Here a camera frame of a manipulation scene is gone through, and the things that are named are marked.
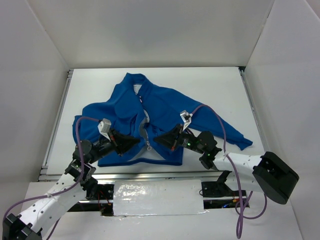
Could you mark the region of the silver zipper pull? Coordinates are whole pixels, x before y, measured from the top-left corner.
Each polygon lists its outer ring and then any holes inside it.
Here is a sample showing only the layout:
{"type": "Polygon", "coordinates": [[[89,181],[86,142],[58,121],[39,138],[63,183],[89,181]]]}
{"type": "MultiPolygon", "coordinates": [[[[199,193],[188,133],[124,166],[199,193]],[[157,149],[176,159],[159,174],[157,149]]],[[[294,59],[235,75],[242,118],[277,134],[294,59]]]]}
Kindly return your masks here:
{"type": "Polygon", "coordinates": [[[146,141],[146,146],[147,146],[147,151],[151,151],[152,150],[152,146],[150,144],[150,142],[147,140],[146,141]]]}

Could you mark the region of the blue zip-up fleece jacket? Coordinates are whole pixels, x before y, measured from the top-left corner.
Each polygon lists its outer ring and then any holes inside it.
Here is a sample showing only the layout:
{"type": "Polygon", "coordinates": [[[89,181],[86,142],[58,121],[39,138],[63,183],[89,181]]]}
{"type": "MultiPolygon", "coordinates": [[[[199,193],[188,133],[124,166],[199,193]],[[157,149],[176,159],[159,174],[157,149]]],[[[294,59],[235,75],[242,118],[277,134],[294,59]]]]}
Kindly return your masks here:
{"type": "Polygon", "coordinates": [[[123,156],[115,152],[98,161],[99,167],[130,166],[138,163],[180,166],[183,163],[184,149],[175,151],[154,142],[154,138],[172,130],[183,122],[180,112],[192,113],[190,128],[209,131],[215,137],[226,139],[240,150],[250,147],[253,142],[223,120],[212,110],[181,92],[151,83],[141,73],[127,73],[115,85],[111,97],[105,102],[91,103],[74,117],[72,135],[75,141],[99,140],[98,124],[93,119],[111,121],[111,126],[124,135],[140,139],[123,156]],[[152,150],[147,151],[146,141],[152,150]]]}

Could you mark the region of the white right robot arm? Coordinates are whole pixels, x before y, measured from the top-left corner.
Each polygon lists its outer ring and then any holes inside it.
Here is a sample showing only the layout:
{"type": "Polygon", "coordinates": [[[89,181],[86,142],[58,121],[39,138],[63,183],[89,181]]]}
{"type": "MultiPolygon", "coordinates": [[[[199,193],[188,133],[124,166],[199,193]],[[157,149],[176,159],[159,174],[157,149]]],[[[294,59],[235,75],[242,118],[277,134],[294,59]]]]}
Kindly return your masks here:
{"type": "Polygon", "coordinates": [[[223,196],[242,188],[244,191],[264,193],[275,203],[285,205],[299,181],[298,174],[275,153],[224,153],[210,131],[194,136],[184,132],[183,126],[177,124],[171,131],[155,137],[154,141],[171,151],[186,148],[199,153],[199,161],[205,169],[222,172],[217,189],[223,196]]]}

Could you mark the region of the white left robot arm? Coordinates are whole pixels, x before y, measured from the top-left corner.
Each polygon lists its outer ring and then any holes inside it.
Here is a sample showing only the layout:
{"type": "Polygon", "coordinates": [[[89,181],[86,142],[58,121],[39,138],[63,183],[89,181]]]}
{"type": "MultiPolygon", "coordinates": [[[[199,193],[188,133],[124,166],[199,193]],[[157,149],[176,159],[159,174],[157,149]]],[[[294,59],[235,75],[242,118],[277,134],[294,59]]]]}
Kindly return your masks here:
{"type": "Polygon", "coordinates": [[[2,222],[4,240],[40,240],[60,218],[83,199],[98,194],[93,163],[111,153],[122,156],[140,142],[139,138],[110,129],[97,143],[77,140],[72,161],[56,184],[44,195],[31,197],[33,204],[18,215],[7,214],[2,222]]]}

